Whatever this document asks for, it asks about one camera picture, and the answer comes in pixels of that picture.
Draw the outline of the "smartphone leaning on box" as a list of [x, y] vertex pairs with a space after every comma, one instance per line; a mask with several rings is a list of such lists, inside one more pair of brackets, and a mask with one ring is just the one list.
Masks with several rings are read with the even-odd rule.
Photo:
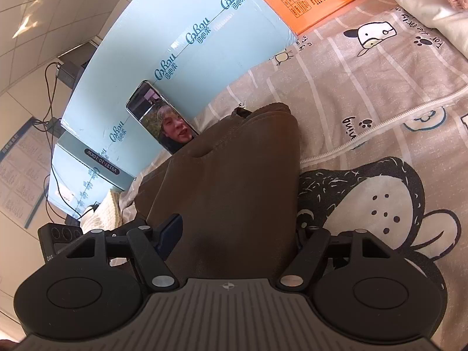
[[142, 81], [133, 92], [126, 110], [171, 154], [198, 136], [188, 121], [147, 80]]

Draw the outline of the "brown leather jacket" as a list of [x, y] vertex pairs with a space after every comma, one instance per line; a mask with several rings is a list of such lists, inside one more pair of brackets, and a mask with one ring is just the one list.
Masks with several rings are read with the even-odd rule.
[[183, 234], [167, 259], [177, 279], [274, 279], [296, 250], [299, 130], [283, 103], [236, 109], [147, 174], [136, 211]]

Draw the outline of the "white folded garment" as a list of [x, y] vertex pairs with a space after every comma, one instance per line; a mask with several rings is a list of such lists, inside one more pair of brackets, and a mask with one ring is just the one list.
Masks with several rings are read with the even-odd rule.
[[419, 22], [441, 32], [467, 57], [467, 10], [453, 8], [448, 0], [394, 0]]

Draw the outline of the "black power adapter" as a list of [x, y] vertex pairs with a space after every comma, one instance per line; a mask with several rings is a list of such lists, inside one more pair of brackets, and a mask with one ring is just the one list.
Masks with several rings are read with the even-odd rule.
[[93, 42], [86, 42], [60, 56], [59, 81], [74, 90], [97, 49]]

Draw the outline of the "light blue Cobou box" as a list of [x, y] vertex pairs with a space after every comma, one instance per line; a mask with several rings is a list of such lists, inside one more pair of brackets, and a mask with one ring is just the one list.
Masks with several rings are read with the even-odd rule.
[[79, 217], [111, 189], [103, 173], [134, 178], [161, 151], [127, 111], [148, 81], [191, 120], [228, 84], [291, 45], [264, 0], [132, 0], [84, 70], [61, 119], [48, 200]]

